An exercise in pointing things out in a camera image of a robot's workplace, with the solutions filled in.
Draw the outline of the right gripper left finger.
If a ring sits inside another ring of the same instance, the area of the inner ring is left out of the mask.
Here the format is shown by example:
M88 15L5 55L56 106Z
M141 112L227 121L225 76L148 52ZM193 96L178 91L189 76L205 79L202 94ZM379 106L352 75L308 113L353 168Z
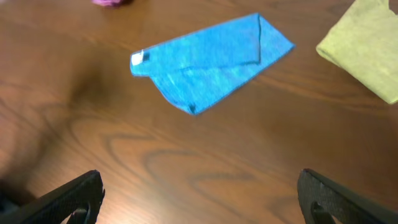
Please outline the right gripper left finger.
M95 224L105 190L101 175L91 170L61 187L10 213L1 215L1 223Z

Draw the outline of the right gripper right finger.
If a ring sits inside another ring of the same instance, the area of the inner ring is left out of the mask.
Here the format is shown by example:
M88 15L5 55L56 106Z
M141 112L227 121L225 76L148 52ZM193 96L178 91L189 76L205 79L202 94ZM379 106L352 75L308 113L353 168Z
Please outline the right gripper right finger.
M388 210L311 169L297 181L299 205L306 224L397 223L397 212Z

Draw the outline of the blue microfiber cloth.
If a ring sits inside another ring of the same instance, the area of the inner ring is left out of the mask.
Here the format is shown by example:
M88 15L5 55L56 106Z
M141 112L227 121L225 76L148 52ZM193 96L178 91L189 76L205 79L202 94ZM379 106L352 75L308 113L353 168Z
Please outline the blue microfiber cloth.
M130 69L135 77L150 78L170 104L197 115L293 48L255 13L135 52Z

